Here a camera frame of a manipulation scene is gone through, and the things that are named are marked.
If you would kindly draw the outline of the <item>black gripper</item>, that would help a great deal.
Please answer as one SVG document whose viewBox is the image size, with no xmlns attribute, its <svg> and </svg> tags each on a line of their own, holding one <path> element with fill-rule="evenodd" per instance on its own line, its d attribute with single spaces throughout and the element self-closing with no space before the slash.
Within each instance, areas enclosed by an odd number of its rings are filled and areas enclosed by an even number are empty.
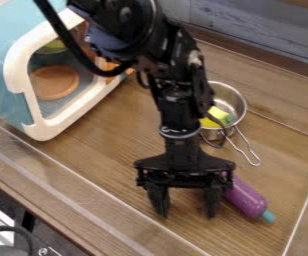
<svg viewBox="0 0 308 256">
<path fill-rule="evenodd" d="M 137 185 L 148 191 L 156 214 L 167 218 L 171 208 L 169 187 L 207 188 L 207 216 L 215 218 L 223 199 L 223 189 L 233 187 L 236 163 L 209 155 L 200 145 L 200 133 L 169 135 L 165 153 L 135 162 Z"/>
</svg>

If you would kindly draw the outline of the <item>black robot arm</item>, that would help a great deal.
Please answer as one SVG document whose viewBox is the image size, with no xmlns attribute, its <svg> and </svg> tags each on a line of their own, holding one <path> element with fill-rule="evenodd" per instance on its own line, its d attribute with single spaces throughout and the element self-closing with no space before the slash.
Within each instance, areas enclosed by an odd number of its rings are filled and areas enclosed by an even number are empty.
<svg viewBox="0 0 308 256">
<path fill-rule="evenodd" d="M 172 187 L 193 188 L 204 191 L 207 216 L 215 217 L 236 163 L 208 155 L 200 145 L 200 120 L 215 105 L 215 92 L 195 38 L 167 18 L 157 0 L 68 0 L 68 7 L 89 22 L 93 51 L 137 70 L 155 98 L 165 153 L 135 167 L 156 213 L 169 213 Z"/>
</svg>

